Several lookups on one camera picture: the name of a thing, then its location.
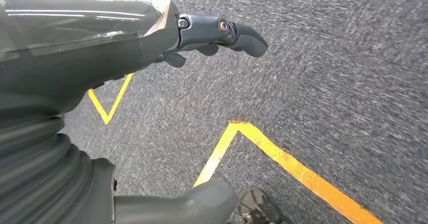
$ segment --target black rubber boot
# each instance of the black rubber boot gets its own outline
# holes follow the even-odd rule
[[[262,190],[254,188],[244,194],[238,205],[246,224],[291,224]]]

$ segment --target yellow tape corner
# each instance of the yellow tape corner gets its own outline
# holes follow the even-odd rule
[[[131,81],[133,74],[128,74],[126,76],[125,82],[123,83],[121,90],[119,91],[118,97],[116,97],[115,103],[113,104],[112,109],[110,110],[109,114],[105,112],[104,108],[102,107],[101,103],[99,102],[98,98],[96,97],[95,93],[92,89],[88,90],[89,98],[92,100],[92,103],[94,104],[96,110],[100,114],[102,120],[107,125],[115,115],[115,112],[119,106],[120,101],[123,98],[123,95],[125,94],[126,88],[128,88],[129,82]]]
[[[305,167],[292,155],[283,151],[269,140],[257,127],[248,122],[230,121],[194,186],[200,185],[211,178],[238,131],[259,147],[273,161],[277,162],[285,171],[291,174],[291,176],[351,222],[357,224],[382,223],[382,221],[353,199],[342,193],[315,172]]]

